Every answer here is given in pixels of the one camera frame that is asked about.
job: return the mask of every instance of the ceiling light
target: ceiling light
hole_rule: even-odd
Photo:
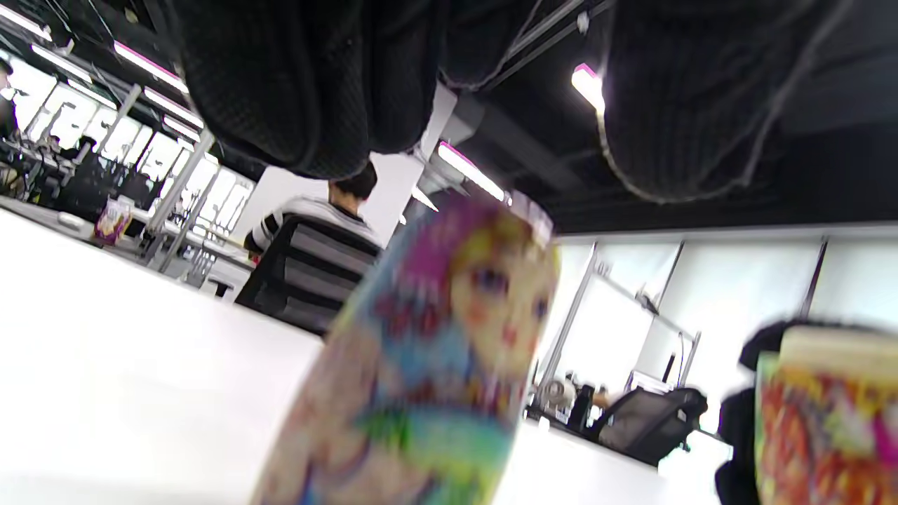
[[[196,126],[197,128],[203,128],[203,120],[198,118],[193,112],[190,112],[177,103],[165,98],[164,96],[159,94],[159,92],[154,91],[150,88],[144,88],[144,94],[146,95],[146,98],[149,98],[157,105],[162,106],[168,112],[171,112],[179,118],[186,120],[188,123]]]
[[[423,203],[424,205],[427,205],[428,207],[433,209],[435,212],[440,211],[439,208],[436,208],[436,205],[434,205],[434,202],[430,201],[430,199],[427,197],[427,195],[424,194],[424,191],[418,189],[418,186],[415,186],[414,188],[411,189],[411,197],[413,199],[416,199],[417,201]]]
[[[593,104],[593,107],[600,114],[605,113],[605,99],[602,97],[602,78],[596,75],[589,65],[581,63],[570,77],[570,83],[588,102]]]
[[[440,146],[436,150],[436,153],[448,164],[450,164],[455,170],[461,172],[462,175],[474,181],[475,184],[483,188],[487,193],[493,195],[494,198],[499,201],[505,199],[505,192],[502,190],[502,188],[499,188],[498,184],[491,181],[489,177],[478,170],[477,167],[468,160],[468,158],[464,157],[462,153],[456,151],[452,146],[446,144],[444,141],[440,141]]]
[[[163,118],[163,123],[168,125],[171,129],[182,134],[184,137],[187,137],[190,140],[193,140],[194,142],[199,142],[199,133],[197,133],[196,131],[194,131],[192,128],[185,125],[184,123],[174,120],[171,116],[165,116]]]
[[[115,102],[113,102],[112,100],[106,98],[105,96],[102,96],[99,93],[96,93],[94,90],[88,88],[87,86],[81,85],[81,84],[77,83],[76,81],[73,81],[72,79],[68,80],[68,85],[71,86],[73,89],[76,89],[79,92],[84,93],[87,96],[93,98],[97,102],[102,103],[103,105],[109,107],[110,109],[112,109],[114,111],[119,108],[119,106],[116,105]]]
[[[3,16],[4,18],[8,19],[11,22],[14,22],[15,24],[18,24],[25,30],[34,33],[42,39],[50,41],[49,28],[41,28],[40,25],[38,25],[34,21],[2,5],[0,5],[0,16]]]
[[[191,153],[193,152],[193,145],[190,142],[188,142],[187,140],[184,140],[183,138],[178,139],[178,146],[181,146],[181,147],[187,149]],[[212,156],[209,153],[206,153],[206,161],[214,163],[214,164],[218,164],[218,158]]]
[[[56,53],[50,52],[41,46],[35,46],[31,44],[31,50],[34,51],[35,54],[40,56],[41,58],[46,59],[50,63],[62,68],[63,70],[67,70],[69,74],[78,77],[82,81],[85,81],[88,84],[93,84],[93,80],[91,79],[91,75],[87,73],[86,70],[80,68],[79,66],[73,64],[65,58],[62,58]]]
[[[149,58],[134,51],[132,48],[119,43],[118,41],[113,44],[113,47],[115,48],[115,52],[122,56],[124,59],[143,68],[160,81],[167,83],[181,93],[189,93],[189,91],[187,90],[187,85],[184,84],[184,81],[181,81],[181,79],[175,74],[169,72],[168,70],[165,70],[161,66],[156,65]]]

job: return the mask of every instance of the desk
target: desk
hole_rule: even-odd
[[[320,341],[5,212],[0,233],[26,248],[0,248],[0,264],[21,267],[0,290],[0,502],[245,505]],[[135,285],[146,323],[116,310]],[[647,466],[525,424],[494,503],[554,502],[696,501]]]
[[[141,208],[132,208],[131,217],[144,224],[150,222],[150,213]],[[180,227],[175,225],[172,221],[166,220],[163,224],[163,231],[167,235],[177,236],[180,232]],[[218,259],[227,261],[244,270],[253,271],[256,268],[255,263],[249,260],[246,250],[242,247],[236,247],[230,244],[216,244],[211,240],[207,240],[204,236],[195,234],[192,231],[188,231],[184,236],[184,242],[208,253],[212,253]]]

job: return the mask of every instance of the printed cartoon illustration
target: printed cartoon illustration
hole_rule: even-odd
[[[489,501],[558,265],[496,202],[453,205],[409,224],[344,307],[257,503]]]
[[[383,371],[377,339],[362,328],[331,338],[289,414],[262,503],[407,503],[427,485],[427,475],[355,428]]]
[[[759,366],[765,505],[898,505],[898,385]]]
[[[550,252],[530,227],[501,214],[475,232],[449,266],[452,316],[488,375],[527,373],[555,290]]]

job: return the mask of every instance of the white wall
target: white wall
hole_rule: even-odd
[[[831,240],[811,315],[898,331],[898,240]]]
[[[256,183],[256,188],[243,207],[243,212],[233,227],[231,235],[234,240],[241,241],[262,218],[285,201],[304,195],[315,198],[327,198],[328,183],[305,179],[288,172],[283,168],[270,166]]]
[[[686,243],[673,271],[661,314],[687,332],[701,332],[687,385],[709,399],[702,428],[717,429],[719,401],[747,385],[750,374],[738,367],[745,341],[756,330],[798,313],[814,275],[819,242]],[[681,347],[676,332],[655,322],[636,368],[654,377],[677,356],[671,382],[678,376]]]
[[[409,203],[411,189],[424,172],[424,164],[406,155],[377,153],[371,154],[371,161],[377,170],[377,186],[359,214],[373,228],[381,244],[386,245],[399,223],[402,210]]]

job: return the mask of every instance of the office chair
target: office chair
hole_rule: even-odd
[[[708,399],[697,389],[674,389],[666,394],[638,388],[609,407],[587,436],[598,444],[658,466],[699,427]]]
[[[316,258],[294,247],[293,239],[297,228],[300,228],[298,232],[300,234],[311,228],[336,242],[365,241],[370,244],[372,259],[381,251],[377,245],[368,243],[364,238],[324,219],[290,216],[278,229],[274,240],[262,255],[261,261],[250,274],[234,303],[323,337],[330,328],[330,322],[342,307],[342,301],[338,301],[339,307],[332,310],[316,307],[315,315],[310,314],[312,311],[303,310],[304,306],[308,306],[304,300],[321,300],[321,296],[304,289],[298,281],[308,279],[308,274],[304,273],[304,270],[308,270]]]

